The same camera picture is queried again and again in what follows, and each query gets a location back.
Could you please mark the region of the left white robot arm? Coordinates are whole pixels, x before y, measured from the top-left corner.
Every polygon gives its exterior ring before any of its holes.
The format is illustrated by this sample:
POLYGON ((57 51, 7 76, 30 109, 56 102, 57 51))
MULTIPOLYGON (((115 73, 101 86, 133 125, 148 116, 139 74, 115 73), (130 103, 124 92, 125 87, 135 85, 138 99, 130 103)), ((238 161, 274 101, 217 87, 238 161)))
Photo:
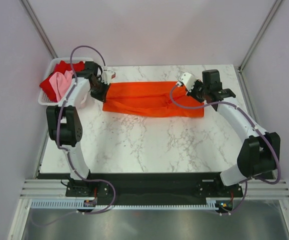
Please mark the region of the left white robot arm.
POLYGON ((82 153, 83 127, 78 107, 88 94, 102 103, 106 102, 111 86, 107 81, 107 73, 99 64, 93 61, 85 62, 83 70, 73 73, 64 97, 57 105, 46 108, 49 137, 55 141, 58 149, 63 151, 70 169, 66 184, 67 197, 97 195, 97 184, 89 181, 91 171, 82 153))

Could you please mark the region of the orange t shirt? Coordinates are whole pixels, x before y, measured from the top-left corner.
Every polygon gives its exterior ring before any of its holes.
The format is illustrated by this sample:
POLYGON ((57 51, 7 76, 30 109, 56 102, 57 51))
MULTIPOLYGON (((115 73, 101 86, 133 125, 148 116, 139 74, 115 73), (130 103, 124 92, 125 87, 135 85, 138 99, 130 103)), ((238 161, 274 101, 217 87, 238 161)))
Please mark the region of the orange t shirt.
POLYGON ((185 109, 170 99, 175 81, 113 83, 103 104, 104 112, 137 115, 150 118, 202 118, 204 109, 185 109))

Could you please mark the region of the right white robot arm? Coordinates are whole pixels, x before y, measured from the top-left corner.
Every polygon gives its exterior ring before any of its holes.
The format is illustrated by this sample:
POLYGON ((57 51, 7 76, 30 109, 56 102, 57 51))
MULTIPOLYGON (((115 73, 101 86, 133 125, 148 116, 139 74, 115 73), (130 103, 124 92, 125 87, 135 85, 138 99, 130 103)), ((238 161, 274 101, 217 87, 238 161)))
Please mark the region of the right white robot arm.
POLYGON ((219 174, 213 184, 214 193, 225 197, 236 184, 257 179, 275 185, 281 180, 281 138, 276 132, 268 132, 239 106, 234 92, 223 88, 217 69, 202 72, 202 80, 188 72, 179 81, 185 86, 187 96, 192 97, 224 117, 242 142, 236 164, 219 174))

